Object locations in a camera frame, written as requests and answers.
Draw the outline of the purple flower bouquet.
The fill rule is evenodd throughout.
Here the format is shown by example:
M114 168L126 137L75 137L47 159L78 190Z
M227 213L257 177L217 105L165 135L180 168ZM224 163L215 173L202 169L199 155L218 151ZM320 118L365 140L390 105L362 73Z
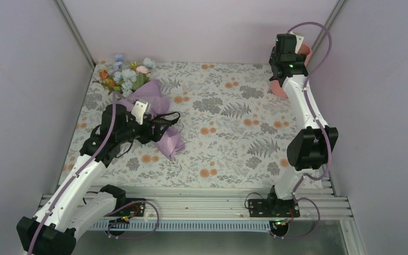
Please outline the purple flower bouquet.
M151 78L155 68L156 63L150 58L145 58L141 64L134 61L125 65L123 54L116 54L113 66L102 69L95 83L110 94L117 92L118 102L128 110L132 110L136 101L146 102L150 106L147 112L157 117L169 111L171 101L162 95L160 81Z

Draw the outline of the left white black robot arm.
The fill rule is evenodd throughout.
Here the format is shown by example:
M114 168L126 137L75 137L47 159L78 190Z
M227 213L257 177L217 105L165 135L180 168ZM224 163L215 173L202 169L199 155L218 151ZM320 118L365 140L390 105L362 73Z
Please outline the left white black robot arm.
M92 200L84 198L95 178L121 156L123 144L158 142L175 123L165 114L151 115L149 105L140 101L131 108L108 105L68 177L34 216L19 220L16 230L24 251L71 254L78 239L99 219L111 216L116 224L122 224L142 216L147 201L129 198L123 189L110 184L94 192Z

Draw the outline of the black gold-lettered ribbon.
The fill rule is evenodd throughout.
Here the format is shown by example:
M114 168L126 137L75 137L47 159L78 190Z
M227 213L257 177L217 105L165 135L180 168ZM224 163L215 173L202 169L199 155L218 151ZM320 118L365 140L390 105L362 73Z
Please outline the black gold-lettered ribbon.
M180 112L170 112L166 114L159 114L148 122L158 129L169 128L170 126L175 125L179 121L180 117Z

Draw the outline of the pink cylindrical vase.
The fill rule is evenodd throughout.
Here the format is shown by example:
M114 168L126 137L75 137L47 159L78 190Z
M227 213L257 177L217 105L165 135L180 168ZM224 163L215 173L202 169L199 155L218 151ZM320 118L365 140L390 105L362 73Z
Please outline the pink cylindrical vase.
M298 56L300 60L303 60L302 63L297 63L297 66L291 68L289 70L291 74L302 74L305 67L307 67L308 62L312 56L312 49L307 44L302 44L298 50ZM284 89L281 87L281 83L278 80L273 80L270 82L270 90L271 92L279 97L279 98L287 98L287 94Z

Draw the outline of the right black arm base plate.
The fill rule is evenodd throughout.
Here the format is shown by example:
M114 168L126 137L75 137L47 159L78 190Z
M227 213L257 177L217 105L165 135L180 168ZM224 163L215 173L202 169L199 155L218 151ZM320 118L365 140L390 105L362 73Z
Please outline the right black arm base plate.
M251 218L300 217L299 206L293 199L249 199L247 207Z

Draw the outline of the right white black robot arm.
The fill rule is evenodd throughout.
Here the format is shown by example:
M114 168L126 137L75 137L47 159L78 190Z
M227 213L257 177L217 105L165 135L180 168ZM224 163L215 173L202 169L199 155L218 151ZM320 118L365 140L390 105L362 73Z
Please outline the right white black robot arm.
M290 100L299 133L287 147L287 160L292 166L282 179L272 186L267 197L267 211L272 216L293 213L297 203L296 190L307 177L317 181L321 166L329 166L338 139L338 130L330 127L320 113L309 85L306 56L299 54L303 36L287 32L276 36L269 64L271 80L278 81Z

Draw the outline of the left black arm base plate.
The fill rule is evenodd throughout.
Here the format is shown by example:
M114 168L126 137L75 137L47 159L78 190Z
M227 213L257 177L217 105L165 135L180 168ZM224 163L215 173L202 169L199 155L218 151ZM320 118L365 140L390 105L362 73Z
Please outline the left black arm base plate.
M133 203L131 205L127 205L128 203L132 203L134 201L139 201L137 203ZM123 203L125 207L118 213L122 217L143 217L146 208L146 199L145 198L126 198L125 202Z

